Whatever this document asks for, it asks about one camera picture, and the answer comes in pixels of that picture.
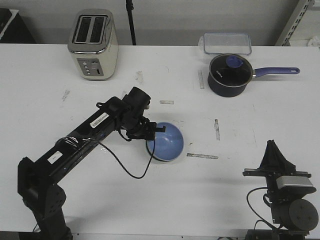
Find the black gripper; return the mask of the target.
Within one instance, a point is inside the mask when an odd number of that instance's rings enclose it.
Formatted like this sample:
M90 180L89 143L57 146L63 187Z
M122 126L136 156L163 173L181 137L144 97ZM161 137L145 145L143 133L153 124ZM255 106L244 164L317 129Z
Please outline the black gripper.
M165 126L157 126L156 122L150 121L146 117L142 117L138 124L126 131L127 138L131 140L146 140L153 141L155 139L155 132L165 132Z
M275 168L274 161L281 172L271 171ZM242 174L243 176L250 177L264 177L266 179L268 188L271 191L280 191L283 193L288 191L282 191L278 189L276 183L277 178L281 176L303 176L310 179L312 176L306 171L296 171L296 166L284 157L274 140L267 141L265 152L259 168L245 168Z

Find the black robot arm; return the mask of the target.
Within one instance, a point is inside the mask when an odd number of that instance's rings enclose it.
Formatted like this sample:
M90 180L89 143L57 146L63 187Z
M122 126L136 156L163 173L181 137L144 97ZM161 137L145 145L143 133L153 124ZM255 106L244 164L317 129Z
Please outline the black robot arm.
M126 131L124 139L153 141L157 127L144 117L150 104L150 96L133 87L123 99L114 96L106 102L98 102L98 111L81 123L38 160L24 157L17 167L17 192L37 222L39 232L19 232L21 240L71 240L62 206L66 201L64 190L58 182L84 157L101 144L113 131Z
M310 181L311 174L297 171L281 153L274 140L268 140L258 168L246 168L244 176L264 177L266 193L263 202L270 208L272 222L262 216L258 221L269 229L249 229L247 240L304 240L319 223L315 206L304 199L316 192Z

